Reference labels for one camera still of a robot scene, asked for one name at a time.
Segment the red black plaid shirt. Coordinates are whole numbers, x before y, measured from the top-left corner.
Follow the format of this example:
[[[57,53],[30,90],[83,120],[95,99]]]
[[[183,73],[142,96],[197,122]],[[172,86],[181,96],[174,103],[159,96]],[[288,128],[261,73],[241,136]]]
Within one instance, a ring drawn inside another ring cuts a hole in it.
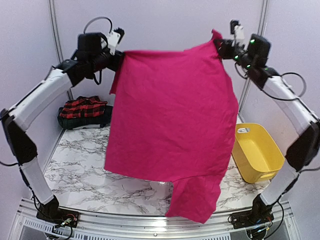
[[[95,118],[104,114],[107,101],[102,101],[95,96],[83,97],[80,96],[75,100],[67,101],[59,116],[64,119],[79,119],[79,118]]]

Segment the pink garment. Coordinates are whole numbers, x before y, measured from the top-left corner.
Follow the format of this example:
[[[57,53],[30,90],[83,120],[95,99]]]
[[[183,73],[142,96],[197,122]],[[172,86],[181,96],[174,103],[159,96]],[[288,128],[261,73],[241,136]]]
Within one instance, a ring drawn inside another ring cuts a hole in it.
[[[235,143],[238,101],[212,38],[182,51],[128,50],[115,94],[104,168],[170,182],[167,217],[205,223],[216,210]]]

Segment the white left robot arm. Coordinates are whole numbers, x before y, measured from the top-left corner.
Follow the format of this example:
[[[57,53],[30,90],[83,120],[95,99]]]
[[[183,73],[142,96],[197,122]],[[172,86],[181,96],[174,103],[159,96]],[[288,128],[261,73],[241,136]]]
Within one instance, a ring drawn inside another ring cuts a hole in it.
[[[88,32],[93,18],[78,35],[77,49],[70,59],[51,67],[48,75],[18,103],[0,112],[3,131],[15,156],[25,184],[32,190],[41,208],[38,212],[53,223],[63,219],[59,201],[49,188],[38,162],[36,144],[27,135],[27,130],[46,107],[57,97],[75,87],[84,79],[102,83],[104,69],[117,71],[124,53],[117,50],[125,31],[111,28],[107,35],[101,32]]]

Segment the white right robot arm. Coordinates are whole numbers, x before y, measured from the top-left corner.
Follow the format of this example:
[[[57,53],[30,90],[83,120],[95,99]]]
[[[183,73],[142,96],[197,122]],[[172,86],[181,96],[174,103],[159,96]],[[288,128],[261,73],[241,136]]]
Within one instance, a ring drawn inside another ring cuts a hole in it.
[[[245,69],[247,77],[268,97],[273,99],[292,123],[298,138],[289,146],[285,163],[268,187],[255,197],[247,219],[258,224],[273,205],[297,182],[301,173],[306,172],[320,149],[320,119],[296,95],[274,68],[267,66],[271,48],[270,42],[252,34],[247,48],[237,39],[215,39],[218,55],[224,60],[234,60]]]

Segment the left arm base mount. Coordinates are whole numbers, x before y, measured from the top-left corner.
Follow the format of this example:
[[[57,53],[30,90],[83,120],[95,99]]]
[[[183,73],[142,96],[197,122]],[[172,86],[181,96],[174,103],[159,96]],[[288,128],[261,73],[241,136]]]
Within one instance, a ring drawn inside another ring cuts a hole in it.
[[[40,220],[54,223],[58,227],[68,226],[76,228],[78,225],[80,213],[74,210],[58,208],[57,216],[49,217],[48,213],[43,214],[41,211],[38,211],[36,217]]]

